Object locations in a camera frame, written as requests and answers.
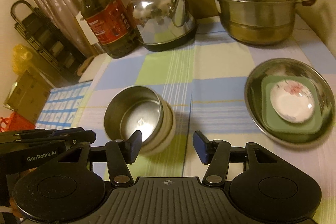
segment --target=metal screw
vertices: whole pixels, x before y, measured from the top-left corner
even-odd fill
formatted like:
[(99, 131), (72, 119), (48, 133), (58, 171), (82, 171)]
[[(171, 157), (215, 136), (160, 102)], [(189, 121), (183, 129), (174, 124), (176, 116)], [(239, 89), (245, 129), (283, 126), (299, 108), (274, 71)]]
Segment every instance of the metal screw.
[(222, 181), (222, 178), (217, 175), (211, 175), (207, 176), (205, 180), (209, 183), (220, 183)]
[(129, 176), (126, 176), (126, 175), (118, 175), (114, 177), (113, 180), (117, 183), (126, 183), (126, 182), (129, 182), (131, 179)]

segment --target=green square on tablecloth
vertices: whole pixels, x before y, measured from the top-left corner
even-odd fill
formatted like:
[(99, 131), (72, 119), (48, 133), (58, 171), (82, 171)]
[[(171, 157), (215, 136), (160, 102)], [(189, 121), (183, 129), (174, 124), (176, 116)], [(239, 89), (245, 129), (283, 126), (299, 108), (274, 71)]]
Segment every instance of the green square on tablecloth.
[(148, 54), (136, 85), (190, 83), (193, 80), (194, 49)]

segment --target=table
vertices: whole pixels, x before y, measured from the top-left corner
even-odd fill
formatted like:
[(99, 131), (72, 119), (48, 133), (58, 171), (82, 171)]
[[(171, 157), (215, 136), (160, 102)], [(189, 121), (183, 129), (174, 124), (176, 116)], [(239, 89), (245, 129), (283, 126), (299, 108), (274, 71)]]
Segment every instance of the table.
[[(314, 216), (323, 224), (336, 223), (336, 132), (323, 145), (306, 151), (282, 147), (256, 127), (244, 102), (244, 84), (251, 70), (272, 58), (293, 58), (314, 67), (336, 94), (336, 60), (309, 26), (296, 16), (293, 35), (268, 47), (249, 47), (236, 42), (223, 29), (218, 17), (200, 21), (194, 42), (167, 52), (138, 48), (130, 55), (105, 63), (81, 101), (72, 127), (92, 129), (95, 146), (109, 139), (103, 128), (110, 100), (130, 85), (147, 85), (171, 104), (177, 120), (176, 136), (162, 153), (139, 155), (129, 165), (137, 176), (199, 176), (201, 164), (192, 146), (192, 133), (201, 130), (210, 140), (221, 139), (232, 146), (257, 142), (313, 177), (323, 193)], [(230, 164), (228, 180), (243, 171)], [(94, 172), (108, 180), (106, 164), (94, 164)]]

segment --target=large plastic bottle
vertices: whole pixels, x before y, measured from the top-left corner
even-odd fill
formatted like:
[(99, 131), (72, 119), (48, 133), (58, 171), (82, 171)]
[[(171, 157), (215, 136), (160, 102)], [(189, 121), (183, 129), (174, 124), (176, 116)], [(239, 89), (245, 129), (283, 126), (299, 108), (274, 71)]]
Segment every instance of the large plastic bottle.
[(81, 14), (112, 58), (120, 58), (138, 44), (138, 36), (121, 0), (81, 0)]

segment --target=logo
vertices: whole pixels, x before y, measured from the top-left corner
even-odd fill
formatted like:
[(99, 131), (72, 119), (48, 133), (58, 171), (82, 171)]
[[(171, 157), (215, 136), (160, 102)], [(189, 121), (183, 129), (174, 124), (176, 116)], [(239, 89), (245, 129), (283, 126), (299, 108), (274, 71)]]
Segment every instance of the logo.
[(166, 184), (166, 185), (170, 185), (170, 184), (172, 184), (173, 182), (172, 182), (171, 180), (167, 179), (167, 180), (165, 180), (163, 183)]
[(43, 153), (41, 155), (36, 155), (36, 156), (33, 156), (33, 157), (28, 157), (27, 161), (39, 160), (39, 159), (43, 159), (43, 158), (46, 158), (46, 157), (50, 157), (52, 155), (56, 155), (56, 150), (48, 152), (46, 154)]

